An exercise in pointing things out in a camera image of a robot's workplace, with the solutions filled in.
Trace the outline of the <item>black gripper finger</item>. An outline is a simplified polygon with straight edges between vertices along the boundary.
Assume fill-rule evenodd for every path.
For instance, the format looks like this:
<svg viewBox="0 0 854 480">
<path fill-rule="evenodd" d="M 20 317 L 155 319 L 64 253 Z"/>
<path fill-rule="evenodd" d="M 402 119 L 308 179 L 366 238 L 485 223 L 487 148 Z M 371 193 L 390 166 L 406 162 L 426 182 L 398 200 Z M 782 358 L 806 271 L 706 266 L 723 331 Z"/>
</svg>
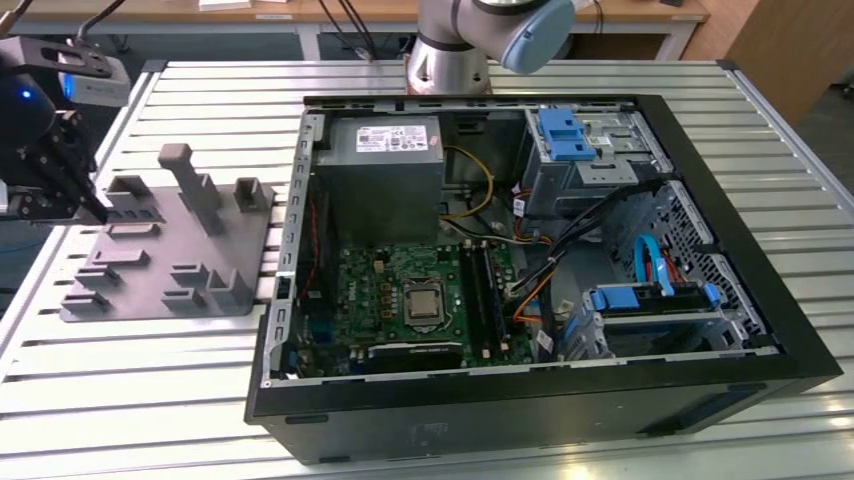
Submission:
<svg viewBox="0 0 854 480">
<path fill-rule="evenodd" d="M 83 116 L 76 110 L 58 110 L 39 140 L 39 169 L 47 197 L 63 205 L 70 218 L 83 224 L 106 224 L 108 210 L 96 196 L 91 174 L 96 172 Z"/>
<path fill-rule="evenodd" d="M 28 221 L 59 221 L 75 216 L 76 204 L 63 196 L 21 191 L 9 195 L 9 214 Z"/>
</svg>

